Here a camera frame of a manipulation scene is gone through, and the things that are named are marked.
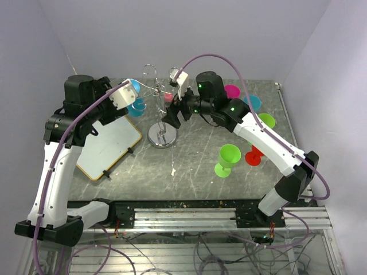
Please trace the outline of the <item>blue plastic wine glass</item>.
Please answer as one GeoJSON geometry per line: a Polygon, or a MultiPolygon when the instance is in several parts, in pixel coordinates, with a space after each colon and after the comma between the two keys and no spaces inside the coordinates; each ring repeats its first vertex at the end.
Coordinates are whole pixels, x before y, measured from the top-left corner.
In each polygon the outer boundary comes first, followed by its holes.
{"type": "MultiPolygon", "coordinates": [[[[140,84],[132,78],[130,80],[131,80],[131,83],[132,83],[134,89],[136,90],[136,92],[139,93],[140,92],[140,84]]],[[[144,103],[142,98],[137,97],[135,99],[135,101],[127,107],[127,109],[128,109],[128,114],[131,117],[139,117],[139,116],[142,116],[144,114],[144,112],[146,110],[146,104],[144,103]]]]}

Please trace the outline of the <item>light green wine glass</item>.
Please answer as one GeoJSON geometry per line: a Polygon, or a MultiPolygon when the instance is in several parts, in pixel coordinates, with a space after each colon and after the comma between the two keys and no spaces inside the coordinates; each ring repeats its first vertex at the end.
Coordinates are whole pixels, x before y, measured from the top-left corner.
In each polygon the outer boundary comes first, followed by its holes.
{"type": "Polygon", "coordinates": [[[225,144],[220,148],[218,163],[214,167],[214,172],[221,178],[230,176],[231,169],[237,165],[241,159],[240,149],[233,144],[225,144]]]}

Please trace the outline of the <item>red plastic wine glass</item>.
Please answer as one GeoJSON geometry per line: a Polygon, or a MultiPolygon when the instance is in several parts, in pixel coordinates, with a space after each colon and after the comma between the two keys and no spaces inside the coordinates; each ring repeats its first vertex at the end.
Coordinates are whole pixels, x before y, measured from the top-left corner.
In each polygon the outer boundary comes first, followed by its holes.
{"type": "Polygon", "coordinates": [[[264,154],[257,149],[254,145],[251,146],[251,151],[245,154],[245,161],[250,166],[258,166],[261,163],[261,158],[264,154]]]}

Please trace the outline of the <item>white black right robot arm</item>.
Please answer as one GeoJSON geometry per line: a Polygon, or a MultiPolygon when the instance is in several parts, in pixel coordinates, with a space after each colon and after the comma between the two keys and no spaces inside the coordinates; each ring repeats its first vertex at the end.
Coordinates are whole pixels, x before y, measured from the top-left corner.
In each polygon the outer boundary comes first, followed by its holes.
{"type": "Polygon", "coordinates": [[[267,226],[273,215],[290,202],[296,202],[316,173],[319,156],[305,153],[291,145],[273,129],[252,113],[249,105],[240,99],[230,99],[222,78],[207,71],[197,75],[198,94],[189,87],[188,74],[174,69],[170,74],[170,85],[178,92],[162,118],[178,129],[181,123],[178,114],[189,120],[193,114],[209,115],[220,127],[249,141],[264,154],[282,173],[282,178],[257,204],[253,220],[258,226],[267,226]]]}

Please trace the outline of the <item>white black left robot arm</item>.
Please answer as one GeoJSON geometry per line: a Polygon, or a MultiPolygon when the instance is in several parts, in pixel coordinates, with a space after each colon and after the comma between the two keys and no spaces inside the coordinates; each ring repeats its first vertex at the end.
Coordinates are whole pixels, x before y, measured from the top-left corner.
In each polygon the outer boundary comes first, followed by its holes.
{"type": "Polygon", "coordinates": [[[68,210],[68,195],[79,156],[88,135],[97,135],[96,121],[107,125],[128,113],[127,106],[137,93],[126,79],[112,87],[108,77],[94,79],[77,74],[64,83],[65,99],[45,123],[44,165],[37,195],[28,217],[17,222],[16,235],[75,246],[85,229],[99,223],[116,223],[115,203],[93,199],[87,205],[68,210]]]}

